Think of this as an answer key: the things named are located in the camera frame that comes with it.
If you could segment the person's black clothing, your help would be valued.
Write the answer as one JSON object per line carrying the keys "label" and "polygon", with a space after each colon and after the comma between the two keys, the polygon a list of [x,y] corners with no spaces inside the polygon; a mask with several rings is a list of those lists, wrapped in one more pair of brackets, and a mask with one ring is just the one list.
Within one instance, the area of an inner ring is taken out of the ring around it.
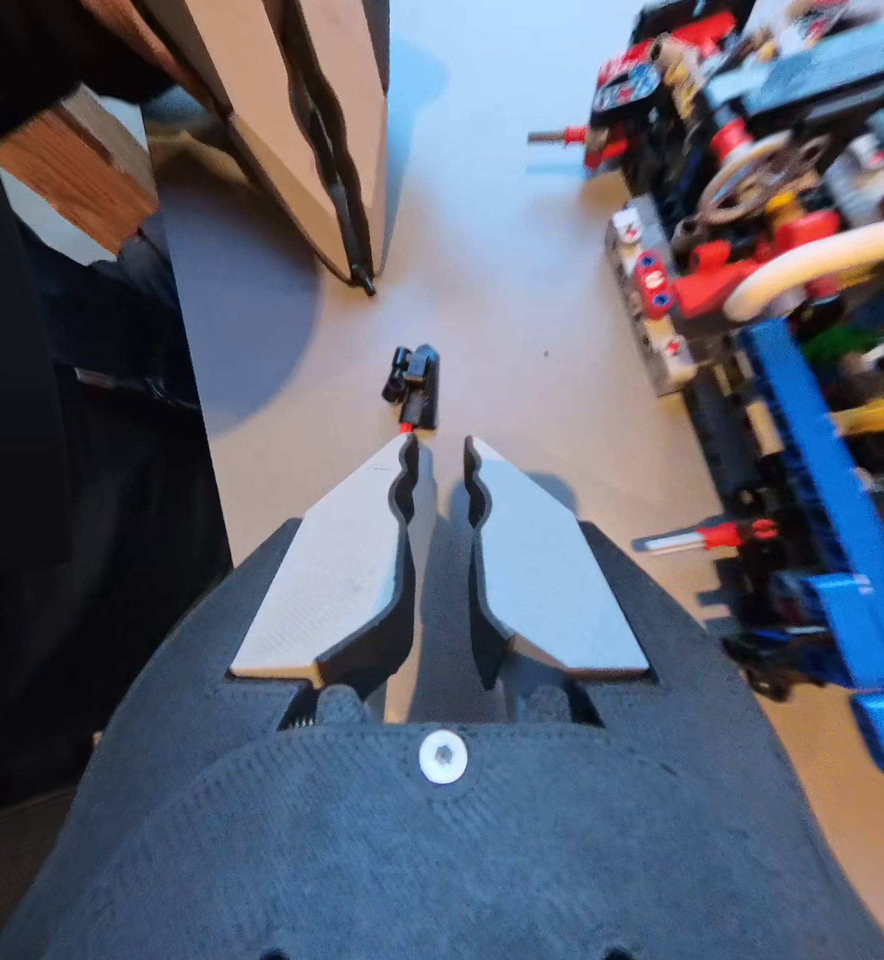
{"label": "person's black clothing", "polygon": [[0,808],[68,780],[231,571],[158,223],[83,265],[0,178]]}

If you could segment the light grey desk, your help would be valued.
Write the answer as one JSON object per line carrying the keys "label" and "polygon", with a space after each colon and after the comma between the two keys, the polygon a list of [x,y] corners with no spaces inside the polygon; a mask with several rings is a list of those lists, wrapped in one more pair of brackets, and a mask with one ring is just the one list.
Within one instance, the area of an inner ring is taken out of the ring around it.
{"label": "light grey desk", "polygon": [[[758,698],[723,656],[720,697],[679,714],[718,640],[693,617],[712,562],[624,555],[718,509],[679,400],[656,400],[602,252],[616,177],[525,129],[583,111],[635,4],[392,2],[387,266],[366,297],[237,164],[182,131],[152,142],[233,561],[378,449],[391,350],[441,354],[411,526],[415,639],[366,740],[269,734],[253,839],[295,884],[269,931],[291,958],[869,958],[884,925],[884,775],[838,691]],[[650,681],[590,693],[603,726],[507,724],[472,660],[464,438],[479,435],[614,538],[606,573]]]}

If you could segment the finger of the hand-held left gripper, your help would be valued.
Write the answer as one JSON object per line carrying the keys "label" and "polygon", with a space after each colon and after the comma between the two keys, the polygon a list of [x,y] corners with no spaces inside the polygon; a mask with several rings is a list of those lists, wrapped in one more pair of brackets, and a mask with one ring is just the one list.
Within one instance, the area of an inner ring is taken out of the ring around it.
{"label": "finger of the hand-held left gripper", "polygon": [[314,110],[317,157],[333,202],[342,279],[375,279],[387,224],[388,1],[292,3],[292,57]]}
{"label": "finger of the hand-held left gripper", "polygon": [[219,2],[217,36],[232,97],[225,123],[247,172],[335,274],[330,261],[344,263],[344,250],[315,148],[324,137],[315,133],[301,62],[292,57],[292,3]]}

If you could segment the toy brick vehicle model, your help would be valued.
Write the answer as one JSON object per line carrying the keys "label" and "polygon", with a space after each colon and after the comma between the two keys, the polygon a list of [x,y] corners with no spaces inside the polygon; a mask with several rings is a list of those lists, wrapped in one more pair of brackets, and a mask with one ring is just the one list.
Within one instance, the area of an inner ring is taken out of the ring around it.
{"label": "toy brick vehicle model", "polygon": [[723,646],[776,702],[836,686],[884,772],[884,18],[859,2],[655,2],[578,145],[630,197],[606,249],[656,394],[680,394],[729,551]]}

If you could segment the wooden trestle leg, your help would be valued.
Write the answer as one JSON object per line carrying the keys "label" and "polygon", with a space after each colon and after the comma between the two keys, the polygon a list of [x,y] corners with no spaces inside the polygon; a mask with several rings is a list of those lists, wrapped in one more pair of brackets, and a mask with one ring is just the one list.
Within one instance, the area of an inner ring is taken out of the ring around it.
{"label": "wooden trestle leg", "polygon": [[160,208],[147,148],[85,85],[0,138],[0,169],[110,255]]}

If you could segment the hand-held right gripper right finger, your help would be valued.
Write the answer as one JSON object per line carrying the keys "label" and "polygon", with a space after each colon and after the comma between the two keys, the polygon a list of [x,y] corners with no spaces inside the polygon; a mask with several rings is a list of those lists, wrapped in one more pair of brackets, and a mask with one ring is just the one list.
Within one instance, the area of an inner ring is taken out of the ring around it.
{"label": "hand-held right gripper right finger", "polygon": [[463,448],[472,655],[485,690],[507,664],[621,682],[650,662],[575,513],[483,439]]}

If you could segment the black toy assembly red pin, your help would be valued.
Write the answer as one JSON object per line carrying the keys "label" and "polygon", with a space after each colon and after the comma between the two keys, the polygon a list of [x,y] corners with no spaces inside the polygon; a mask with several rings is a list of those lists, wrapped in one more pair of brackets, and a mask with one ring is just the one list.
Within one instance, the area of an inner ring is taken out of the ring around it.
{"label": "black toy assembly red pin", "polygon": [[439,384],[440,355],[432,345],[396,347],[381,394],[399,408],[400,432],[437,429]]}

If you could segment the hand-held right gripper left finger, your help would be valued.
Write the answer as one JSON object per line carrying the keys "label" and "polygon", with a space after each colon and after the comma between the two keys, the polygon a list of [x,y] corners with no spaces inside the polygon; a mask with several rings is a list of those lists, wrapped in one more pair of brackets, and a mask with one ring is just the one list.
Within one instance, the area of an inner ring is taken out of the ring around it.
{"label": "hand-held right gripper left finger", "polygon": [[419,444],[399,434],[301,518],[229,667],[368,698],[413,644]]}

